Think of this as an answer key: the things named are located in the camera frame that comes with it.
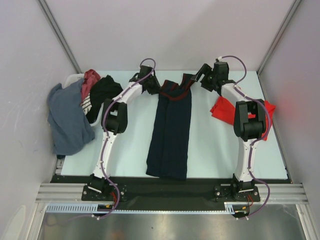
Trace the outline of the navy tank top red trim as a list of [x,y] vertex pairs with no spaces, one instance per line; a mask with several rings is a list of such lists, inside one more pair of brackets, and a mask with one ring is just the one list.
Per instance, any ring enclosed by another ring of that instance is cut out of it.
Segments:
[[166,80],[158,94],[146,174],[185,180],[192,116],[193,75],[184,73],[180,84]]

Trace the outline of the grey-blue tank top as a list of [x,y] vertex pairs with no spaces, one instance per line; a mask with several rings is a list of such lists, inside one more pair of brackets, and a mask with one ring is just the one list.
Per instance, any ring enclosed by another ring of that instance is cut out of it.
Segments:
[[83,82],[81,78],[65,88],[59,83],[48,94],[47,121],[52,133],[54,155],[74,155],[95,139],[95,132],[81,106]]

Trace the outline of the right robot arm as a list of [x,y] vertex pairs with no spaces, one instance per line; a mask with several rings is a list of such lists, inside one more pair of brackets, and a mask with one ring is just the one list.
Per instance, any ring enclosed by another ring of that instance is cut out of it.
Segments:
[[202,88],[217,92],[235,107],[233,131],[238,137],[239,148],[230,194],[235,200],[242,201],[254,190],[257,146],[263,134],[270,130],[267,124],[271,121],[265,102],[246,95],[234,80],[229,79],[227,62],[217,60],[213,67],[205,63],[192,79],[199,81]]

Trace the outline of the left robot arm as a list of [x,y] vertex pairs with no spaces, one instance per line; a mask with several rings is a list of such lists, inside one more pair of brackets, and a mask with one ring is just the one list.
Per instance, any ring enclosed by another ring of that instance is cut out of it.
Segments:
[[101,117],[103,134],[100,156],[87,184],[87,187],[100,200],[107,199],[111,193],[110,186],[113,184],[107,174],[108,162],[117,136],[127,129],[128,104],[144,91],[150,95],[160,92],[161,87],[156,77],[155,68],[155,66],[141,64],[139,72],[132,76],[127,87],[114,98],[107,98],[103,102]]

